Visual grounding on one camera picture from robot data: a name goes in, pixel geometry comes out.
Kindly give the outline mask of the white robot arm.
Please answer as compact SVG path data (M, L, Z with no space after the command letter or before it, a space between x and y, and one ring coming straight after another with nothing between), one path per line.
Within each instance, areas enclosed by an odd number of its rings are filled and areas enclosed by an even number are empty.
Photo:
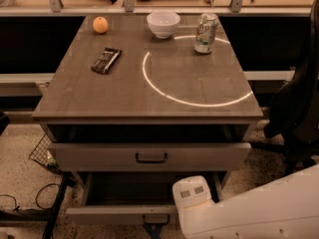
M186 239L319 239L319 165L219 202L201 176L172 193Z

